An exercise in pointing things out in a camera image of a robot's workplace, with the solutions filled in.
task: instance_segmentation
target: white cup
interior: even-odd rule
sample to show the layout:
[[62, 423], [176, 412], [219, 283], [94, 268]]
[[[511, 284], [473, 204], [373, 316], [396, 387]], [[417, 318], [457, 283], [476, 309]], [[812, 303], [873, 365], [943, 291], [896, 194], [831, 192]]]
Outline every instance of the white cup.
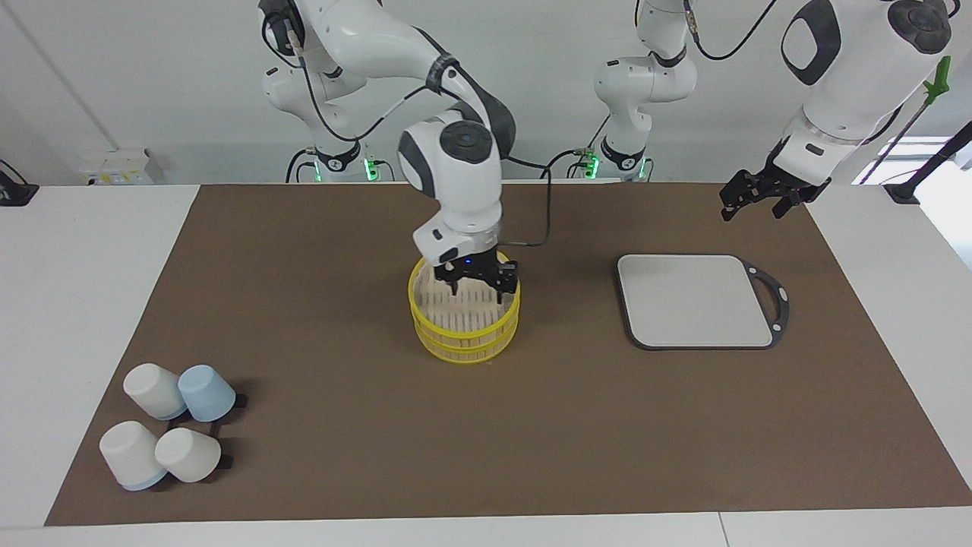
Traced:
[[165, 468], [156, 460], [155, 435], [137, 421], [123, 421], [106, 431], [98, 448], [125, 490], [144, 490], [165, 476]]
[[179, 378], [155, 363], [145, 363], [124, 377], [124, 392], [149, 416], [169, 421], [186, 411]]
[[176, 427], [162, 435], [156, 444], [158, 463], [184, 483], [195, 483], [208, 477], [222, 455], [219, 441], [184, 427]]

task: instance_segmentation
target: white table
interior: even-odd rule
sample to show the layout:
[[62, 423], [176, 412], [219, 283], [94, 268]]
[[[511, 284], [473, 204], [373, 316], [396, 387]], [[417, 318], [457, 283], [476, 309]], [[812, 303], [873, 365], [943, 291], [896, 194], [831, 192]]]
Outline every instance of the white table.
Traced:
[[[197, 191], [45, 188], [0, 210], [0, 545], [972, 545], [972, 508], [41, 529]], [[811, 212], [972, 484], [972, 272], [880, 188]]]

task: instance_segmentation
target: yellow basket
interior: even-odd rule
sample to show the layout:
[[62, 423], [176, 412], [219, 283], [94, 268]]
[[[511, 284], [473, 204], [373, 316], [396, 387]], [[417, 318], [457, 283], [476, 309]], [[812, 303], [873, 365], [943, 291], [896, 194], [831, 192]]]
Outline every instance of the yellow basket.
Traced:
[[448, 285], [434, 281], [433, 268], [421, 259], [408, 278], [408, 305], [425, 349], [447, 363], [475, 365], [496, 357], [512, 342], [519, 324], [520, 285], [512, 296], [503, 295], [501, 305], [496, 304], [496, 291], [475, 279], [461, 279], [459, 294], [452, 297]]

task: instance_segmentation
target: white backdrop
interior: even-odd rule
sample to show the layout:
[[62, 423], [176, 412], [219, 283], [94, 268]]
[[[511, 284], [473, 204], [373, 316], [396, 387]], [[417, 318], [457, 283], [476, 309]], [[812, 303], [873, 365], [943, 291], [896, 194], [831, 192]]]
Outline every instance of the white backdrop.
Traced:
[[[690, 48], [700, 68], [695, 94], [652, 107], [648, 151], [658, 164], [657, 180], [727, 180], [739, 168], [762, 166], [806, 94], [779, 53], [781, 35], [803, 3], [781, 0], [728, 61], [706, 61]], [[287, 160], [309, 135], [260, 90], [263, 72], [279, 61], [260, 40], [256, 4], [0, 0], [0, 157], [38, 182], [75, 184], [81, 151], [117, 144], [152, 150], [167, 183], [281, 181]], [[607, 112], [593, 91], [599, 63], [645, 53], [633, 28], [633, 0], [385, 5], [430, 32], [510, 107], [518, 124], [514, 153], [534, 162], [590, 139]], [[700, 2], [707, 48], [722, 53], [735, 45], [764, 6], [764, 0]], [[965, 57], [972, 7], [953, 27], [953, 52]], [[951, 134], [972, 118], [972, 63], [956, 71], [961, 85], [929, 111], [918, 133]], [[372, 81], [337, 102], [365, 128], [416, 85]], [[424, 93], [368, 143], [379, 157], [393, 158], [401, 130], [447, 104]], [[848, 170], [866, 161], [864, 153]], [[505, 175], [532, 173], [507, 165]]]

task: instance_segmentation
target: light blue cup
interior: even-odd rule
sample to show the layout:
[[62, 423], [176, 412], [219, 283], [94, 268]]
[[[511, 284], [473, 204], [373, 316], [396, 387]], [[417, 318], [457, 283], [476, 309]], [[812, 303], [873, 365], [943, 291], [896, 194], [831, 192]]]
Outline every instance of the light blue cup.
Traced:
[[209, 365], [184, 372], [179, 377], [179, 391], [196, 421], [216, 421], [236, 404], [236, 391]]

